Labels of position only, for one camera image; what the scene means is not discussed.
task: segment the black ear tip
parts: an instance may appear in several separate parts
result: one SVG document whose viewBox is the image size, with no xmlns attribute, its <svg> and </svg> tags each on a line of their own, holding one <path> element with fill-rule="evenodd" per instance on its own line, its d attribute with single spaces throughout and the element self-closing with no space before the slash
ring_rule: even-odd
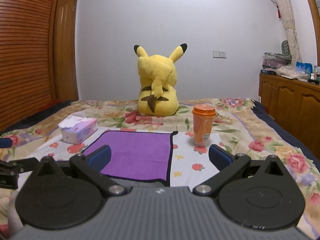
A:
<svg viewBox="0 0 320 240">
<path fill-rule="evenodd" d="M 134 49 L 134 52 L 137 54 L 137 49 L 140 47 L 140 45 L 135 45 L 134 47 L 133 47 L 133 49 Z"/>
<path fill-rule="evenodd" d="M 185 53 L 188 46 L 185 43 L 181 44 L 180 46 L 181 46 L 181 48 L 183 50 L 183 53 Z"/>
</svg>

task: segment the plastic cup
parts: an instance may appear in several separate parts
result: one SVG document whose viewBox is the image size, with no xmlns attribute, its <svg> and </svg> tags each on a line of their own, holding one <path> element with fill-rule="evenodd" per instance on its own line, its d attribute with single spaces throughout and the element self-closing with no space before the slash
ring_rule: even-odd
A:
<svg viewBox="0 0 320 240">
<path fill-rule="evenodd" d="M 212 130 L 216 109 L 209 105 L 196 105 L 193 110 L 193 143 L 206 146 Z"/>
</svg>

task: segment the pikachu plush toy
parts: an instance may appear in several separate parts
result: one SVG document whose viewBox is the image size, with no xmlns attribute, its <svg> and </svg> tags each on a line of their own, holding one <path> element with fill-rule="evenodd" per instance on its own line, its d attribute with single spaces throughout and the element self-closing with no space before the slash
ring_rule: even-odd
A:
<svg viewBox="0 0 320 240">
<path fill-rule="evenodd" d="M 148 56 L 143 47 L 134 46 L 139 57 L 138 74 L 141 89 L 138 99 L 140 114 L 153 116 L 173 115 L 179 106 L 176 90 L 177 71 L 174 63 L 185 53 L 186 44 L 178 46 L 170 55 Z"/>
</svg>

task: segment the pink tissue box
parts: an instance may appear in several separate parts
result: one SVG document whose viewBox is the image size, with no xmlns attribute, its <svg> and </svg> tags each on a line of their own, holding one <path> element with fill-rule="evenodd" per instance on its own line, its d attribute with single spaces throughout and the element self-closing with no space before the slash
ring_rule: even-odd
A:
<svg viewBox="0 0 320 240">
<path fill-rule="evenodd" d="M 71 128 L 61 128 L 64 142 L 80 144 L 98 129 L 96 118 L 85 118 Z"/>
</svg>

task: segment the red hanging object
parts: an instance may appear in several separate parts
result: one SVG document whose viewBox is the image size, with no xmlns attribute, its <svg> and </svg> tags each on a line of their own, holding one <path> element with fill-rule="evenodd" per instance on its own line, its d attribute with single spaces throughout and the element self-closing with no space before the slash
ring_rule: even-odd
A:
<svg viewBox="0 0 320 240">
<path fill-rule="evenodd" d="M 277 6 L 277 8 L 278 8 L 278 17 L 279 17 L 279 19 L 281 18 L 281 13 L 280 13 L 280 10 L 279 10 L 279 7 Z"/>
</svg>

